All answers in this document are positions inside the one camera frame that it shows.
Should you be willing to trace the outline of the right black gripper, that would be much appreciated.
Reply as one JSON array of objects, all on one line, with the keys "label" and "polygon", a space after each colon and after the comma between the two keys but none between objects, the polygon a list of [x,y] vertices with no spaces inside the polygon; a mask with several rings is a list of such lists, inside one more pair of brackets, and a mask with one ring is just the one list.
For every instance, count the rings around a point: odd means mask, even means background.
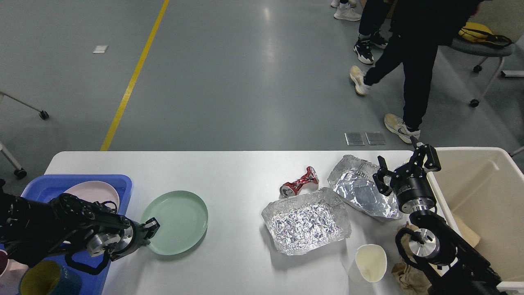
[{"label": "right black gripper", "polygon": [[[409,163],[404,163],[391,172],[388,170],[386,160],[378,156],[379,168],[373,174],[374,183],[380,194],[389,196],[394,192],[398,208],[407,214],[436,207],[436,197],[427,180],[427,173],[442,169],[433,146],[423,144],[415,136],[411,136],[410,140],[414,152]],[[390,185],[385,183],[386,177],[391,178]]]}]

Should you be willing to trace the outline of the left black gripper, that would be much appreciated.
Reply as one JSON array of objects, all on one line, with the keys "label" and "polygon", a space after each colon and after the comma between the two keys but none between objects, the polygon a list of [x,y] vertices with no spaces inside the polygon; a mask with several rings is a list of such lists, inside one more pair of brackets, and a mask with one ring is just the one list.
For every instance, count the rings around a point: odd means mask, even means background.
[{"label": "left black gripper", "polygon": [[152,217],[143,224],[132,223],[118,233],[96,233],[87,239],[86,249],[90,256],[108,254],[110,261],[116,261],[148,246],[159,228],[158,220]]}]

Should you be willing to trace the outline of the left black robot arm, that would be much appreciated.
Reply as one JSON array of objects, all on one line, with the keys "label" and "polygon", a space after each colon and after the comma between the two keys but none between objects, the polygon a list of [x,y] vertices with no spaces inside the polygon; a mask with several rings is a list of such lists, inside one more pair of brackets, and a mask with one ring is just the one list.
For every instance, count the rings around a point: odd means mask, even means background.
[{"label": "left black robot arm", "polygon": [[1,244],[9,259],[34,267],[49,256],[92,276],[151,243],[160,228],[117,213],[108,202],[62,193],[47,203],[1,192]]}]

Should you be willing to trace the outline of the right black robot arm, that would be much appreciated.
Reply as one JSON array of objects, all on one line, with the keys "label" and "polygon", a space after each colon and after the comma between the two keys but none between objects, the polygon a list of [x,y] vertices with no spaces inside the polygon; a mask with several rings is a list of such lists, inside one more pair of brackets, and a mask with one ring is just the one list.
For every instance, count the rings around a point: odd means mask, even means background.
[{"label": "right black robot arm", "polygon": [[407,163],[388,170],[378,157],[379,169],[373,175],[380,194],[395,194],[398,207],[409,215],[417,230],[403,228],[395,245],[407,265],[421,271],[431,286],[430,295],[501,295],[501,278],[490,262],[453,230],[443,217],[432,211],[437,205],[427,180],[428,172],[441,169],[436,149],[410,137],[414,147]]}]

